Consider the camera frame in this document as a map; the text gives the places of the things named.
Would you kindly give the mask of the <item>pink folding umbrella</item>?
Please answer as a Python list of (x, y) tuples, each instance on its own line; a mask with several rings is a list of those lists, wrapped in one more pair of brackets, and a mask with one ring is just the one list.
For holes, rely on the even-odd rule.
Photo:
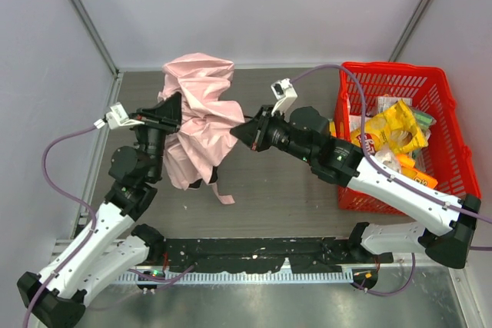
[(206, 184), (223, 205), (233, 204), (231, 195), (219, 194), (218, 167), (238, 142), (230, 130), (245, 122), (238, 102), (221, 99), (231, 87), (234, 62), (192, 53), (164, 64), (162, 71), (158, 101), (181, 94), (181, 127), (165, 139), (171, 184), (184, 191)]

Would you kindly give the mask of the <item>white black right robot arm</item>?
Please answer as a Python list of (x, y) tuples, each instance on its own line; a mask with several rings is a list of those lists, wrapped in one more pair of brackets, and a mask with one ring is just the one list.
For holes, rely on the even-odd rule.
[(313, 107), (295, 109), (286, 121), (264, 105), (230, 132), (253, 151), (276, 147), (307, 163), (320, 180), (367, 194), (412, 218), (407, 224), (356, 224), (347, 242), (355, 260), (422, 253), (445, 267), (464, 268), (481, 206), (478, 197), (430, 189), (365, 156), (357, 145), (331, 136), (328, 119)]

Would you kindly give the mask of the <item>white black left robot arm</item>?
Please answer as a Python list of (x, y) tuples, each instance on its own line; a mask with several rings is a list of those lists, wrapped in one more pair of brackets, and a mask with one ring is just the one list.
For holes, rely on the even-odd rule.
[(128, 113), (119, 103), (89, 128), (68, 134), (77, 137), (107, 127), (135, 133), (132, 146), (111, 156), (109, 175), (114, 179), (103, 203), (94, 210), (87, 202), (60, 187), (56, 191), (88, 212), (87, 225), (71, 243), (38, 273), (26, 272), (17, 282), (27, 309), (23, 326), (35, 316), (46, 327), (73, 327), (91, 301), (114, 278), (146, 260), (159, 258), (163, 236), (136, 221), (149, 208), (162, 179), (165, 139), (181, 127), (181, 93), (176, 92), (152, 108)]

